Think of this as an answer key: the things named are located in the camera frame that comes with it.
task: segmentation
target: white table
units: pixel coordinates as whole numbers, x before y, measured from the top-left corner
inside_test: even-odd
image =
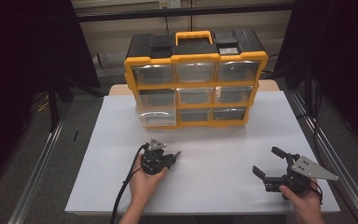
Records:
[[[285,160],[271,147],[316,161],[282,91],[258,92],[244,127],[187,127],[147,130],[135,115],[132,95],[106,96],[89,147],[65,211],[78,215],[111,215],[140,145],[151,137],[165,143],[165,153],[182,151],[145,209],[146,215],[283,214],[293,211],[280,193],[266,192],[252,173],[285,174]],[[326,181],[323,212],[339,211]],[[124,192],[118,212],[131,199]]]

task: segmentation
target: carrying handle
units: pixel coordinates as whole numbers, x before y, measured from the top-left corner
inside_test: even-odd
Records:
[[[212,36],[209,31],[192,31],[192,32],[178,32],[175,35],[176,37],[176,46],[179,45],[179,39],[198,39],[198,38],[208,38],[209,44],[212,44]]]

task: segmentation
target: yellow and black storage box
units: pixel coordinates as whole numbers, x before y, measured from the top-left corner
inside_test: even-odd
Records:
[[[267,53],[253,30],[135,35],[124,62],[144,127],[244,125]]]

